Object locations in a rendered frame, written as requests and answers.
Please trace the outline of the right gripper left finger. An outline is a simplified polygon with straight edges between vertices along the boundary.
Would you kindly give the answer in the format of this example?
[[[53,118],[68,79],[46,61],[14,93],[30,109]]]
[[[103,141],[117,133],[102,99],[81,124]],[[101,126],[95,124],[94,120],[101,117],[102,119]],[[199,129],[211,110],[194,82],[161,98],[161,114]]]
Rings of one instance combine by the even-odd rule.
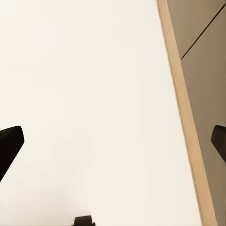
[[[0,130],[0,181],[24,144],[20,125]]]

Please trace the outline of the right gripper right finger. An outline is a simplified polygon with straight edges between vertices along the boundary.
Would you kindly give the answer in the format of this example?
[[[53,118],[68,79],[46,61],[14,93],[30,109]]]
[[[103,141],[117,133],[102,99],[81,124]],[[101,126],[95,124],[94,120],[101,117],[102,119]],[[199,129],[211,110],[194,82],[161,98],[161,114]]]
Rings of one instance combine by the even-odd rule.
[[[212,132],[211,142],[226,163],[226,127],[216,125]]]

